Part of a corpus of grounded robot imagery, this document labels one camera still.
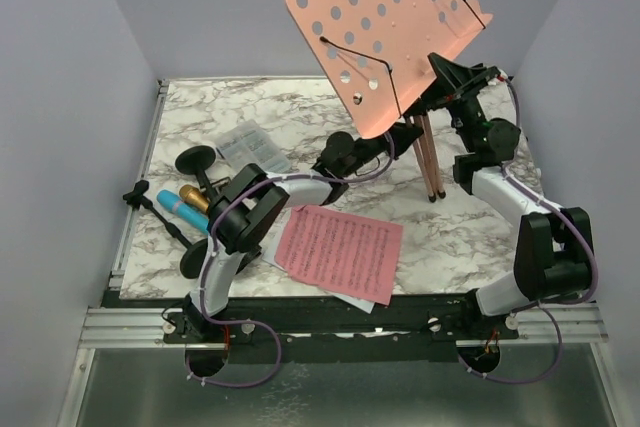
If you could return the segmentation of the pink music stand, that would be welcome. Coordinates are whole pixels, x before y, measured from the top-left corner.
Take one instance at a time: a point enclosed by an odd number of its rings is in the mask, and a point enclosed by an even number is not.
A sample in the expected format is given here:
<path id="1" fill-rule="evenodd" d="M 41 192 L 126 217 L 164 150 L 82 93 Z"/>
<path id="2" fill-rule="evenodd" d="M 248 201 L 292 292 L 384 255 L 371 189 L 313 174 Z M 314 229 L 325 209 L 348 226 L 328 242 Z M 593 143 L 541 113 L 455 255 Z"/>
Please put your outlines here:
<path id="1" fill-rule="evenodd" d="M 430 201 L 445 197 L 419 98 L 435 79 L 427 56 L 455 59 L 493 16 L 479 0 L 285 0 L 289 14 L 363 139 L 395 123 L 421 127 L 414 150 Z"/>

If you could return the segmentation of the pink sheet music page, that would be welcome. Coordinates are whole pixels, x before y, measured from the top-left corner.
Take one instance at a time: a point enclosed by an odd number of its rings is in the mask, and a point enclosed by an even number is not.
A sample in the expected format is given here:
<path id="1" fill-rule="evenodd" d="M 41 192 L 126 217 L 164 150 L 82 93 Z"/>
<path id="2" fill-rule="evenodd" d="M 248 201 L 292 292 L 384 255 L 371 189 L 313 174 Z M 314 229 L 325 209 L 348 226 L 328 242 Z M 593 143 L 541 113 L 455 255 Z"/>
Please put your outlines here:
<path id="1" fill-rule="evenodd" d="M 298 282 L 387 305 L 403 237 L 399 224 L 319 206 L 296 207 L 271 249 Z"/>

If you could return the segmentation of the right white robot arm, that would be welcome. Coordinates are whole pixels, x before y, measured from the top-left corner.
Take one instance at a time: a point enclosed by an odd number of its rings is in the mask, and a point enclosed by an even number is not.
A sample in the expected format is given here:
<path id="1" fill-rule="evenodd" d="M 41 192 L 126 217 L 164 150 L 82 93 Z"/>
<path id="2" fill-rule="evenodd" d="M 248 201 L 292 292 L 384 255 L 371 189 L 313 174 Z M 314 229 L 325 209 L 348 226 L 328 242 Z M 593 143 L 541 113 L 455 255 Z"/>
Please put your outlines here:
<path id="1" fill-rule="evenodd" d="M 420 104 L 427 112 L 446 110 L 466 149 L 454 160 L 455 182 L 518 230 L 512 270 L 473 293 L 475 305 L 459 317 L 462 331 L 480 339 L 494 330 L 498 315 L 540 302 L 590 300 L 598 271 L 588 213 L 547 200 L 509 173 L 522 131 L 507 119 L 487 118 L 478 100 L 490 81 L 501 79 L 500 70 L 465 67 L 437 53 L 427 59 L 435 80 Z"/>

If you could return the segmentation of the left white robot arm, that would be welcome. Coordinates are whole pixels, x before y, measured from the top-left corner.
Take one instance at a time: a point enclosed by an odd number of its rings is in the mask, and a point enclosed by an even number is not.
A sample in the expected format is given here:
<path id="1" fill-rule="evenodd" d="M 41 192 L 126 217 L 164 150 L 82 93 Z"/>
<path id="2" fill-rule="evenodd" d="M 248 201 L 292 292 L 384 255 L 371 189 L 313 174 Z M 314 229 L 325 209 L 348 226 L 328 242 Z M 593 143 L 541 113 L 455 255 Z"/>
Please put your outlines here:
<path id="1" fill-rule="evenodd" d="M 338 200 L 348 186 L 372 180 L 388 167 L 356 177 L 358 170 L 382 154 L 398 159 L 424 130 L 395 123 L 381 136 L 355 139 L 335 132 L 326 140 L 307 173 L 273 174 L 255 163 L 246 165 L 212 201 L 207 239 L 196 287 L 189 294 L 195 310 L 187 329 L 201 342 L 214 340 L 222 327 L 218 313 L 228 304 L 232 281 L 245 257 L 256 251 L 286 208 L 324 206 Z"/>

